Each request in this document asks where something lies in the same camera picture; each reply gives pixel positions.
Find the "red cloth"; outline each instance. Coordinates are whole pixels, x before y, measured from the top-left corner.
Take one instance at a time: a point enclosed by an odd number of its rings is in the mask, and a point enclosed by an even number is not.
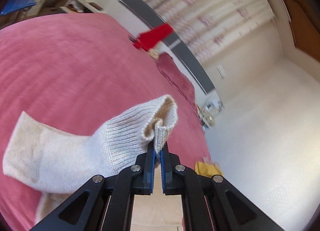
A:
[[[135,48],[142,48],[145,51],[149,51],[159,41],[165,39],[173,32],[173,28],[169,24],[162,24],[148,32],[141,33],[137,38],[137,41],[133,43]]]
[[[106,14],[49,15],[11,25],[0,30],[0,159],[22,111],[65,132],[91,135],[130,107],[170,94],[179,121],[169,151],[193,167],[209,152],[177,88]],[[29,230],[41,193],[4,176],[0,167],[0,212],[14,231]]]

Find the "pink bed sheet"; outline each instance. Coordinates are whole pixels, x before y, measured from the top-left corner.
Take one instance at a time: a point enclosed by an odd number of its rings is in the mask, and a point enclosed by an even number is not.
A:
[[[178,104],[170,152],[191,168],[209,157],[192,103],[128,34],[106,14],[50,15],[0,30],[1,160],[22,111],[57,129],[91,135],[104,121],[164,94]],[[2,164],[0,183],[0,212],[14,231],[29,230],[40,192],[4,176]]]

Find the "floral curtain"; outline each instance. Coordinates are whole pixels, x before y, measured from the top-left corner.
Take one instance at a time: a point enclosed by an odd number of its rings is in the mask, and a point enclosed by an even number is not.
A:
[[[267,0],[144,0],[169,23],[200,63],[270,21]]]

